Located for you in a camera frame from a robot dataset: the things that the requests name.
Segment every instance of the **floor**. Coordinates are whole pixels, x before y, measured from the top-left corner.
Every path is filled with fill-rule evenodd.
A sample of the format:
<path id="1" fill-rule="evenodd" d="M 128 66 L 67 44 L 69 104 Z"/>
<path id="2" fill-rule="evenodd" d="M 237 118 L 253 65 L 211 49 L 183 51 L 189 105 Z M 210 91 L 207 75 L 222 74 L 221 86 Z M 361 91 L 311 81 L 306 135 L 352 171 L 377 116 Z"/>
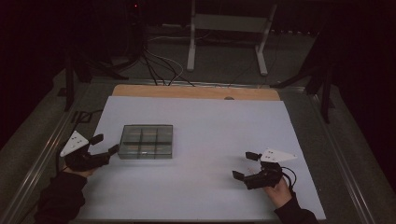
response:
<path id="1" fill-rule="evenodd" d="M 216 88 L 268 88 L 270 84 L 292 77 L 298 73 L 315 41 L 314 37 L 306 35 L 270 34 L 264 48 L 269 74 L 262 77 L 255 59 L 254 42 L 251 41 L 255 36 L 229 41 L 227 36 L 219 39 L 202 33 L 205 38 L 198 42 L 195 69 L 187 72 L 189 39 L 182 35 L 179 38 L 160 37 L 167 35 L 167 31 L 162 32 L 148 42 L 145 55 L 164 64 L 153 55 L 161 56 L 173 65 L 177 74 L 182 71 L 183 78 L 176 79 L 172 84 Z M 120 62 L 122 58 L 114 58 L 114 61 Z M 127 81 L 104 77 L 92 70 L 94 78 L 91 83 L 76 81 L 76 101 L 67 113 L 64 112 L 65 99 L 57 96 L 59 89 L 64 87 L 64 71 L 55 77 L 53 90 L 0 151 L 0 214 L 5 218 L 0 220 L 7 220 L 4 223 L 8 223 L 11 219 L 21 219 L 33 207 L 40 190 L 55 174 L 51 152 L 67 139 L 76 111 L 103 108 L 107 96 L 119 83 L 155 84 L 145 63 L 141 58 L 134 66 L 120 71 L 121 75 L 129 78 Z M 174 73 L 163 65 L 150 64 L 160 76 L 156 78 L 158 84 L 163 84 L 162 78 L 165 84 L 169 84 Z M 306 82 L 307 79 L 303 79 L 278 92 L 290 113 L 316 184 L 327 216 L 324 223 L 394 223 L 395 194 L 337 88 L 332 86 L 331 123 L 326 124 L 318 113 L 320 93 L 318 96 L 306 95 Z M 78 129 L 83 135 L 92 135 L 99 118 L 100 114 L 95 114 L 91 122 L 80 124 Z M 37 162 L 37 158 L 44 158 L 45 162 Z M 33 213 L 29 213 L 22 223 L 32 223 Z"/>

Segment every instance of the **hand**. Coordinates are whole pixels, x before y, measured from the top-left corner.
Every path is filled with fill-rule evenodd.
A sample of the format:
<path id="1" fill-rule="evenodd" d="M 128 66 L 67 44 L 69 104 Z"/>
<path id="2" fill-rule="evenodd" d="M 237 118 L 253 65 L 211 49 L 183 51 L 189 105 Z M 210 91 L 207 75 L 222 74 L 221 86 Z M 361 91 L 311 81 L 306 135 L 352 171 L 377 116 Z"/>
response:
<path id="1" fill-rule="evenodd" d="M 289 191 L 288 184 L 283 177 L 280 179 L 279 183 L 275 185 L 274 188 L 265 187 L 263 189 L 276 208 L 282 207 L 291 199 L 291 193 Z"/>
<path id="2" fill-rule="evenodd" d="M 81 176 L 87 178 L 88 176 L 93 175 L 93 172 L 94 172 L 96 169 L 97 169 L 97 168 L 91 169 L 91 170 L 89 170 L 89 171 L 73 171 L 72 169 L 70 169 L 69 167 L 67 167 L 66 165 L 64 165 L 63 171 L 66 172 L 66 173 L 70 173 L 70 174 L 81 175 Z"/>

